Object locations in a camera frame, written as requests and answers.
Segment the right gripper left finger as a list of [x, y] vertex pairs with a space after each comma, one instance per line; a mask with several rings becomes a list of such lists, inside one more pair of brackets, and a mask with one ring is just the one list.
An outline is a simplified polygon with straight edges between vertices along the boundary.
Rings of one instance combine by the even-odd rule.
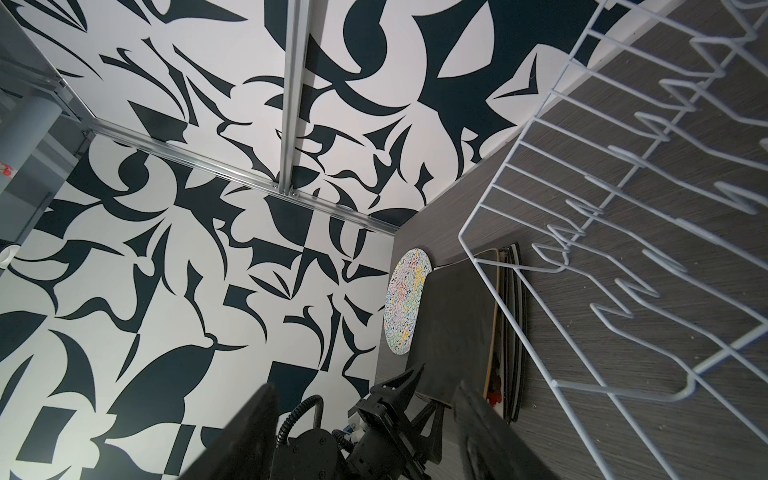
[[180, 479], [269, 479], [278, 406], [276, 388], [262, 385]]

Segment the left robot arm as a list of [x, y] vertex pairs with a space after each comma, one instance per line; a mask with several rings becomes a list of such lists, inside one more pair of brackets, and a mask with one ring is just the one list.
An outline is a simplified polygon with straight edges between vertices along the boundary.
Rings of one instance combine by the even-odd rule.
[[373, 386], [349, 410], [348, 425], [321, 427], [323, 399], [303, 400], [276, 436], [272, 479], [428, 479], [443, 457], [446, 406], [429, 400], [412, 418], [407, 409], [424, 367]]

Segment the floral square plate black rim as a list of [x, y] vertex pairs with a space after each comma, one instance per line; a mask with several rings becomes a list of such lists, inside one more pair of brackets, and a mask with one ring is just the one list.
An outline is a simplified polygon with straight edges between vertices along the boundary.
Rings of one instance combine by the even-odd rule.
[[485, 394], [487, 402], [500, 415], [504, 416], [506, 401], [506, 317], [499, 306], [494, 312], [494, 337], [488, 386]]

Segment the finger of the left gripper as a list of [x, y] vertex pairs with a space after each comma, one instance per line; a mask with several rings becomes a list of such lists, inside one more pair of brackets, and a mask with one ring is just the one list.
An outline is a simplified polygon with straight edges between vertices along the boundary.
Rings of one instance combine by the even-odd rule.
[[409, 406], [423, 375], [425, 364], [410, 368], [402, 374], [374, 385], [370, 394], [396, 411], [404, 412]]
[[422, 464], [427, 461], [439, 464], [442, 460], [444, 414], [445, 405], [430, 400], [413, 419], [418, 434], [416, 458]]

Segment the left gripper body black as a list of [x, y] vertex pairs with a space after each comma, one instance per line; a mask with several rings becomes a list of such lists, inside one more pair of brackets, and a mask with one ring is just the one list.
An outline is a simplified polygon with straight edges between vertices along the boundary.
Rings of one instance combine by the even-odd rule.
[[353, 408], [365, 432], [346, 459], [352, 479], [428, 479], [416, 458], [418, 434], [405, 411], [396, 411], [372, 395]]

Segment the dark glass plate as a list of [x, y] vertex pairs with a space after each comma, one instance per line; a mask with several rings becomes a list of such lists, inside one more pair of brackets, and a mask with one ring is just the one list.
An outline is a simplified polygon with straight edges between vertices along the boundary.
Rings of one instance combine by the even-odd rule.
[[485, 395], [497, 303], [471, 260], [431, 272], [424, 284], [406, 367], [423, 366], [416, 392], [447, 406], [457, 387]]

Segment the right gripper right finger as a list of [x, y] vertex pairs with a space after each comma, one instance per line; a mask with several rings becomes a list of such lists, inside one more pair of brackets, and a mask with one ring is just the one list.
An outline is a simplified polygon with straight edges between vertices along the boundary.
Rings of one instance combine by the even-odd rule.
[[558, 479], [477, 392], [460, 383], [453, 415], [466, 479]]

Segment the white square plate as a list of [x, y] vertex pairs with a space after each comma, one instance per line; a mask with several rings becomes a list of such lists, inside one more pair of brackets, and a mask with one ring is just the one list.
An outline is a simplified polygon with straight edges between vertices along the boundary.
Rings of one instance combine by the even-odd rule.
[[[523, 334], [527, 328], [527, 293], [524, 282], [521, 279], [518, 270], [513, 271], [514, 293], [515, 293], [515, 318]], [[522, 343], [521, 336], [515, 335], [515, 376], [513, 381], [513, 402], [511, 422], [516, 422], [522, 407], [523, 387], [525, 377], [526, 349]]]
[[[510, 313], [515, 311], [515, 292], [514, 292], [514, 271], [508, 267], [502, 267], [503, 300]], [[507, 317], [503, 318], [505, 324], [502, 332], [503, 360], [504, 360], [504, 380], [503, 380], [503, 418], [507, 423], [515, 419], [515, 410], [517, 404], [517, 361], [516, 361], [516, 333]]]

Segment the colourful speckled round plate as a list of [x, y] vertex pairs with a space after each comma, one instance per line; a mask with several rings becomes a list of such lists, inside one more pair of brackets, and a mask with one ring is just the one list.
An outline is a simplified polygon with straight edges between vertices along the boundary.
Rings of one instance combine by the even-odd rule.
[[402, 256], [390, 276], [383, 331], [395, 355], [406, 355], [410, 351], [425, 280], [432, 270], [427, 253], [414, 248]]

